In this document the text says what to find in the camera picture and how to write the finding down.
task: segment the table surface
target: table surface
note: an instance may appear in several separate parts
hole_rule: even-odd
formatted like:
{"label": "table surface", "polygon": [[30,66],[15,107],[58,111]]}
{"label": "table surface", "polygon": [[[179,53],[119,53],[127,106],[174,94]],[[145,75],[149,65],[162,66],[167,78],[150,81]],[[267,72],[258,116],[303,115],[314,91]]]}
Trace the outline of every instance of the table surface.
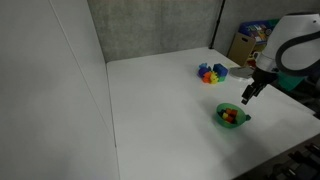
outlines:
{"label": "table surface", "polygon": [[[203,62],[236,66],[207,48],[107,64],[121,180],[231,179],[320,132],[311,110],[271,86],[245,106],[250,82],[202,83]],[[252,119],[220,126],[225,102]]]}

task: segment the small green bowl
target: small green bowl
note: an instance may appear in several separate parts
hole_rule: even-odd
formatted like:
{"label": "small green bowl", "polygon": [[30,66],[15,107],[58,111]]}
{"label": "small green bowl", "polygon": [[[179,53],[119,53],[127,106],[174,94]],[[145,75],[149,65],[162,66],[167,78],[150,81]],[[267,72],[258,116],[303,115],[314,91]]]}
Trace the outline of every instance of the small green bowl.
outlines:
{"label": "small green bowl", "polygon": [[[236,120],[237,120],[237,123],[236,124],[231,124],[227,121],[225,121],[224,119],[222,119],[222,117],[219,116],[219,113],[221,110],[225,110],[227,108],[230,108],[230,109],[235,109],[238,111],[237,113],[237,117],[236,117]],[[249,115],[246,115],[242,109],[240,109],[238,106],[235,106],[233,104],[229,104],[229,103],[223,103],[223,104],[219,104],[219,106],[217,107],[217,112],[216,112],[216,120],[218,121],[218,123],[225,127],[225,128],[236,128],[236,127],[239,127],[241,126],[244,122],[246,121],[249,121],[251,119],[251,117]]]}

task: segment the plastic toy pieces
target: plastic toy pieces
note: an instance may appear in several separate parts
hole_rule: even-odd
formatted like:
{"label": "plastic toy pieces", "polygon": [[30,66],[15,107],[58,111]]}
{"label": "plastic toy pieces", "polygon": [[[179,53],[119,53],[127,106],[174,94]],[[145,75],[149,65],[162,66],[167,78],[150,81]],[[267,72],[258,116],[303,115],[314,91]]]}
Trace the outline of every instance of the plastic toy pieces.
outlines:
{"label": "plastic toy pieces", "polygon": [[215,64],[213,66],[213,71],[217,72],[219,76],[219,82],[223,82],[228,74],[228,69],[221,64]]}
{"label": "plastic toy pieces", "polygon": [[206,73],[203,75],[202,81],[203,81],[204,83],[210,83],[211,74],[213,74],[211,71],[206,72]]}
{"label": "plastic toy pieces", "polygon": [[222,119],[224,119],[228,123],[231,123],[231,124],[237,123],[236,117],[237,117],[238,111],[235,109],[227,108],[226,110],[221,110],[218,114]]}
{"label": "plastic toy pieces", "polygon": [[223,82],[228,74],[228,69],[221,64],[215,64],[213,69],[207,63],[199,65],[198,75],[204,83],[216,84]]}

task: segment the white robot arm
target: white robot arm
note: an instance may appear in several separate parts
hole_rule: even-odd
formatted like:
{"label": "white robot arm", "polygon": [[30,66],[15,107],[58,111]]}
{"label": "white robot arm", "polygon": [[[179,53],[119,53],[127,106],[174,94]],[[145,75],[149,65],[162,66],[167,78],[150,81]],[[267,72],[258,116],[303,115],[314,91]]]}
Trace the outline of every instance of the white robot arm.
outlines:
{"label": "white robot arm", "polygon": [[242,103],[277,79],[277,72],[308,76],[320,70],[320,15],[295,13],[281,18],[257,59],[254,82],[244,91]]}

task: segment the blue block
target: blue block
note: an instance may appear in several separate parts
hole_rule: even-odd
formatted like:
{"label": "blue block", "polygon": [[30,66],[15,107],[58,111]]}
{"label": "blue block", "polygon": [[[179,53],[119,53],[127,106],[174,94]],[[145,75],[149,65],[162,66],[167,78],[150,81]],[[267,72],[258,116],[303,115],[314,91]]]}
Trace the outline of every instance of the blue block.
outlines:
{"label": "blue block", "polygon": [[207,67],[202,67],[202,68],[199,69],[198,75],[199,75],[201,78],[203,78],[203,76],[204,76],[204,74],[205,74],[206,72],[209,72],[209,69],[208,69]]}
{"label": "blue block", "polygon": [[202,63],[202,64],[199,65],[199,68],[200,68],[200,69],[201,69],[201,68],[206,68],[207,65],[208,65],[207,63]]}
{"label": "blue block", "polygon": [[221,64],[215,64],[213,66],[213,71],[217,72],[218,76],[227,76],[228,74],[228,69]]}

